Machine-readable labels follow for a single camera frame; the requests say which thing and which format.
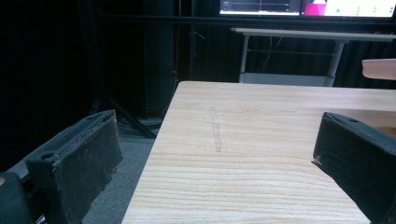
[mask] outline scratch mark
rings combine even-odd
[[[212,128],[213,128],[213,136],[215,138],[215,143],[216,143],[216,151],[221,152],[222,142],[220,138],[220,125],[218,119],[218,112],[216,111],[216,108],[213,105],[210,106],[210,115],[212,118]]]

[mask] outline desk leg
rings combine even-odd
[[[244,38],[244,48],[242,50],[242,62],[241,62],[241,71],[239,73],[239,83],[244,83],[245,80],[245,67],[247,63],[247,55],[248,55],[248,40],[250,35],[245,35]]]
[[[347,42],[344,41],[336,41],[335,49],[332,55],[332,62],[330,64],[329,73],[324,79],[323,86],[324,87],[332,87],[332,84],[335,80],[335,73],[337,72],[338,64],[340,63],[341,54],[343,53],[344,44]]]

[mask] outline wood grain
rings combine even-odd
[[[370,223],[311,163],[324,111],[396,127],[396,91],[182,82],[123,223]]]

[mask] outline computer screen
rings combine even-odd
[[[220,0],[220,15],[299,16],[302,0]]]
[[[219,0],[220,15],[392,18],[396,0]]]
[[[302,15],[391,18],[396,0],[304,0]]]

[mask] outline gray carpet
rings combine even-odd
[[[158,132],[160,120],[146,121],[145,125]],[[131,201],[134,189],[145,167],[154,139],[148,139],[119,118],[120,149],[123,160],[117,173],[105,190],[95,199],[82,224],[120,224]]]

